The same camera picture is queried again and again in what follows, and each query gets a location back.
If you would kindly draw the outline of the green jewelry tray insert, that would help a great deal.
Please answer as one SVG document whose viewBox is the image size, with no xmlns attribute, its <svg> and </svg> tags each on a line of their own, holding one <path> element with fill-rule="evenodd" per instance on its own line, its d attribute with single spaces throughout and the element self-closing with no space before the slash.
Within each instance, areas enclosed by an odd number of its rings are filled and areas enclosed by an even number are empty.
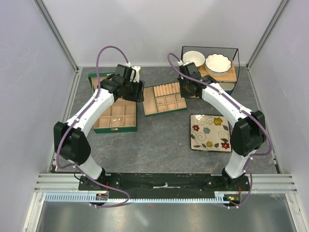
<svg viewBox="0 0 309 232">
<path fill-rule="evenodd" d="M 170 113 L 187 109 L 185 98 L 180 94 L 179 82 L 146 87 L 143 90 L 145 116 Z"/>
</svg>

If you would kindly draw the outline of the silver pearl bangle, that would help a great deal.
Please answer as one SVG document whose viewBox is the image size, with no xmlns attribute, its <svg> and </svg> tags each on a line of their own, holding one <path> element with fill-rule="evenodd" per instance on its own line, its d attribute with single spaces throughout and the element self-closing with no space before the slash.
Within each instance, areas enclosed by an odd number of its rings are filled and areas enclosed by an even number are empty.
<svg viewBox="0 0 309 232">
<path fill-rule="evenodd" d="M 122 127 L 123 126 L 123 121 L 121 118 L 115 118 L 115 119 L 111 119 L 110 122 L 110 127 Z"/>
</svg>

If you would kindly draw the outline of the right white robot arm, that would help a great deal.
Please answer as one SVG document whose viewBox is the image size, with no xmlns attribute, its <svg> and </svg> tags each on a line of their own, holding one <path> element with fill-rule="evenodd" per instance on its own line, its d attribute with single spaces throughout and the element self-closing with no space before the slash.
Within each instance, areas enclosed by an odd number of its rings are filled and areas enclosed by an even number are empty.
<svg viewBox="0 0 309 232">
<path fill-rule="evenodd" d="M 176 72 L 180 75 L 181 95 L 197 97 L 214 106 L 232 126 L 230 148 L 232 154 L 222 171 L 222 187 L 233 190 L 246 172 L 249 160 L 269 138 L 265 129 L 265 116 L 261 111 L 253 112 L 240 105 L 227 94 L 211 76 L 201 76 L 195 63 L 178 61 Z"/>
</svg>

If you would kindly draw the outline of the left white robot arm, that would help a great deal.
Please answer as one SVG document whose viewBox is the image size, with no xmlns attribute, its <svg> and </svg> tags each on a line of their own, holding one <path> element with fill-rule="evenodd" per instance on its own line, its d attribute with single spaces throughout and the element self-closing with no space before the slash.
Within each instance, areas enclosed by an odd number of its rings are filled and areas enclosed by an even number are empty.
<svg viewBox="0 0 309 232">
<path fill-rule="evenodd" d="M 97 89 L 88 102 L 66 122 L 54 125 L 56 158 L 64 158 L 89 178 L 89 185 L 101 190 L 106 185 L 105 170 L 91 156 L 88 133 L 99 117 L 118 99 L 142 102 L 144 81 L 140 67 L 117 65 L 115 72 L 98 80 Z"/>
</svg>

